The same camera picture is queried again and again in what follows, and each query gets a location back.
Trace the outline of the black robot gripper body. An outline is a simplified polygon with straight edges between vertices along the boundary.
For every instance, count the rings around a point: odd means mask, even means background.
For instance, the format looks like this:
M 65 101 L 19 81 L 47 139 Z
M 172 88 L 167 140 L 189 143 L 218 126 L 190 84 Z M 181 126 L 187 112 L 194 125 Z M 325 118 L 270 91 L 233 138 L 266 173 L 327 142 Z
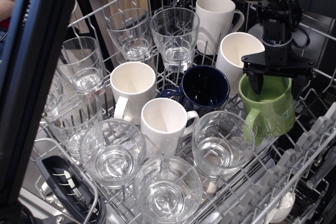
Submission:
M 262 38 L 261 42 L 264 45 L 264 51 L 242 56 L 243 72 L 249 78 L 262 79 L 264 76 L 312 77 L 316 62 L 295 53 L 292 49 L 292 39 L 276 41 Z

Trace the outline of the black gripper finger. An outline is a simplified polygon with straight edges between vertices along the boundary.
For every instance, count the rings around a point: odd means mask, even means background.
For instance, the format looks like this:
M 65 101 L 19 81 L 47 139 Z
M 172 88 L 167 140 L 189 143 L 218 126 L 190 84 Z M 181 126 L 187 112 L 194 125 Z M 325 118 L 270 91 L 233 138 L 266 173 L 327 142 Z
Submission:
M 264 76 L 258 73 L 250 73 L 248 79 L 251 85 L 252 90 L 256 94 L 261 94 L 264 82 Z
M 292 79 L 291 93 L 294 99 L 300 97 L 303 88 L 305 87 L 306 84 L 307 84 L 306 76 L 297 76 Z

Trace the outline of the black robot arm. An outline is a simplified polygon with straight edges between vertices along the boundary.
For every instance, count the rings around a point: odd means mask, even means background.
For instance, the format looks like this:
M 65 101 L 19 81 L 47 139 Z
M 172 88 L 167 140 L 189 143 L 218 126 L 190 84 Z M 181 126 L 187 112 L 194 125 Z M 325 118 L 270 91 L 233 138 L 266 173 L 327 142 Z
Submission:
M 303 88 L 313 79 L 316 62 L 298 54 L 310 45 L 307 37 L 303 45 L 293 38 L 293 33 L 308 33 L 299 25 L 303 9 L 299 0 L 239 0 L 252 4 L 262 26 L 261 42 L 265 50 L 242 56 L 243 72 L 248 76 L 253 91 L 261 94 L 265 76 L 292 79 L 291 93 L 297 99 Z

